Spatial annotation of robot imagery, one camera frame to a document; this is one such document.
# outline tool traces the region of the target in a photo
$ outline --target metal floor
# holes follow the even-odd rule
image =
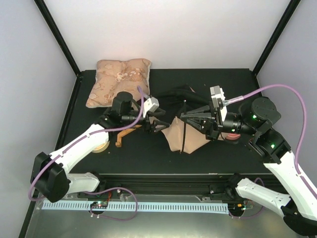
[[[189,197],[169,197],[170,202],[193,201]],[[166,202],[161,196],[152,201]],[[246,216],[258,208],[247,210]],[[107,212],[118,218],[129,212]],[[299,238],[275,213],[264,212],[253,219],[231,219],[224,214],[140,212],[131,221],[117,222],[90,217],[88,211],[35,209],[27,238]]]

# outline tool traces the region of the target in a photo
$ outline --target wire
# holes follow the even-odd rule
[[[263,180],[262,180],[261,178],[256,178],[256,179],[254,180],[254,182],[256,183],[258,180],[262,183],[262,186],[265,187],[265,186],[264,186],[264,182],[263,182]],[[249,216],[249,217],[235,217],[235,216],[233,216],[233,215],[231,214],[231,212],[228,210],[229,216],[231,216],[232,219],[233,219],[233,218],[236,218],[236,219],[249,219],[249,218],[258,217],[263,211],[264,211],[264,206],[262,206],[261,209],[260,209],[260,211],[258,211],[256,214],[254,214],[254,215],[252,215],[252,216]]]
[[[119,222],[126,222],[126,221],[130,221],[132,220],[133,218],[135,218],[135,216],[137,215],[138,213],[138,200],[137,198],[135,197],[134,193],[131,192],[130,190],[128,190],[127,188],[124,188],[124,187],[112,187],[112,188],[109,188],[109,189],[106,189],[104,191],[101,191],[101,192],[84,192],[85,194],[89,194],[89,195],[99,195],[99,194],[102,194],[102,193],[105,193],[105,192],[110,192],[112,190],[117,190],[117,189],[120,189],[120,190],[124,190],[124,191],[127,191],[128,193],[130,193],[132,195],[132,197],[134,198],[134,201],[135,201],[135,210],[134,210],[134,213],[131,217],[128,217],[128,218],[124,218],[124,219],[120,219],[120,218],[115,218],[115,217],[109,217],[109,216],[105,216],[105,215],[97,215],[99,217],[103,217],[103,218],[107,218],[107,219],[111,219],[111,220],[115,220],[115,221],[119,221]],[[97,206],[92,206],[90,208],[90,214],[93,216],[93,208],[95,208]]]
[[[184,109],[184,115],[186,115],[186,113],[187,113],[187,111],[186,111],[186,100],[184,100],[183,109]],[[187,124],[187,123],[184,123],[184,130],[183,130],[183,143],[182,143],[182,150],[180,151],[181,153],[184,151],[184,148],[185,148],[185,140],[186,140],[186,124]]]
[[[166,113],[166,111],[163,110],[162,108],[157,108],[155,110],[155,112],[150,113],[149,116],[151,116],[151,117],[160,117],[160,116],[164,116],[165,113]]]
[[[135,119],[134,122],[132,122],[131,124],[127,125],[127,126],[124,126],[124,127],[119,127],[119,128],[111,128],[111,129],[102,129],[102,130],[96,130],[96,131],[93,131],[93,132],[90,132],[89,135],[94,135],[94,134],[97,134],[97,133],[101,133],[101,132],[111,132],[111,131],[121,131],[121,130],[125,130],[125,129],[128,129],[128,128],[131,128],[133,126],[136,125],[136,123],[140,120],[141,116],[142,116],[142,112],[143,112],[143,105],[144,105],[144,94],[143,94],[143,91],[141,89],[140,86],[138,86],[138,91],[140,92],[141,94],[141,109],[139,111],[139,114],[137,116],[137,118]],[[68,150],[70,150],[74,145],[76,145],[77,143],[79,143],[80,141],[82,141],[83,139],[87,138],[86,135],[80,137],[78,140],[74,141],[71,145],[69,145],[67,148],[65,148],[63,151],[62,151],[62,154],[65,154]],[[58,159],[60,158],[61,155],[57,155],[54,159],[52,159],[51,161],[49,161],[47,163],[47,165],[45,165],[41,171],[38,173],[38,175],[36,175],[36,177],[34,178],[34,180],[32,181],[31,183],[31,186],[29,188],[29,191],[28,191],[28,197],[31,201],[39,201],[41,199],[44,198],[44,196],[41,196],[41,197],[38,197],[38,198],[33,198],[32,197],[32,190],[35,186],[35,184],[37,183],[37,181],[40,179],[40,177],[42,176],[42,174]]]
[[[136,106],[136,108],[137,108],[138,111],[139,111],[139,110],[140,110],[139,104],[138,104],[134,99],[132,99],[131,102]]]
[[[108,193],[108,200],[107,200],[107,202],[109,202],[109,201],[110,201],[110,198],[111,198],[111,192],[109,191],[109,193]]]
[[[250,201],[251,204],[254,206],[254,202],[253,202],[252,200],[249,200],[249,199],[248,199],[248,201]]]
[[[242,101],[242,100],[247,99],[247,98],[249,98],[249,97],[251,97],[251,96],[253,96],[253,95],[255,95],[255,94],[257,94],[257,93],[259,93],[259,92],[261,92],[263,90],[265,90],[265,89],[274,88],[274,87],[282,87],[282,88],[287,88],[287,89],[291,90],[293,93],[296,94],[296,96],[298,97],[299,101],[301,102],[302,109],[303,109],[303,126],[302,126],[301,136],[299,137],[299,141],[298,141],[296,152],[295,152],[294,167],[295,167],[295,170],[296,170],[298,176],[302,179],[303,183],[306,185],[308,190],[312,193],[312,195],[315,197],[315,199],[317,199],[317,193],[309,185],[309,183],[307,182],[305,177],[301,176],[301,171],[299,169],[299,164],[298,164],[299,152],[300,152],[301,147],[302,147],[303,139],[304,139],[305,132],[306,132],[306,126],[307,126],[307,110],[306,110],[304,99],[302,98],[300,93],[297,92],[294,88],[292,88],[292,87],[290,87],[288,85],[285,85],[285,84],[272,84],[272,85],[269,85],[269,86],[266,86],[266,87],[259,88],[259,89],[255,90],[255,91],[253,91],[251,93],[248,93],[248,94],[246,94],[244,96],[239,96],[239,97],[230,99],[230,100],[228,100],[226,102],[226,105]]]

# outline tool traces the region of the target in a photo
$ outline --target white cable carrier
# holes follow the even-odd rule
[[[61,200],[43,202],[42,210],[88,211],[95,201]],[[135,211],[135,202],[109,202],[106,209],[94,208],[94,211]],[[180,202],[138,202],[138,212],[184,212],[184,213],[220,213],[228,214],[225,203],[180,203]]]

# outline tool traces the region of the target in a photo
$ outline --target pillow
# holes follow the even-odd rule
[[[129,61],[100,60],[97,62],[96,83],[91,90],[86,106],[88,108],[110,107],[117,93],[125,91],[138,101],[140,86],[145,94],[150,94],[149,74],[151,62],[147,59]]]

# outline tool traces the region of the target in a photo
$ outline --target black cloth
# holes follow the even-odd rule
[[[165,115],[157,118],[169,124],[175,117],[179,118],[185,110],[188,112],[209,104],[207,98],[193,92],[188,84],[153,96],[158,99],[159,107],[165,110]]]

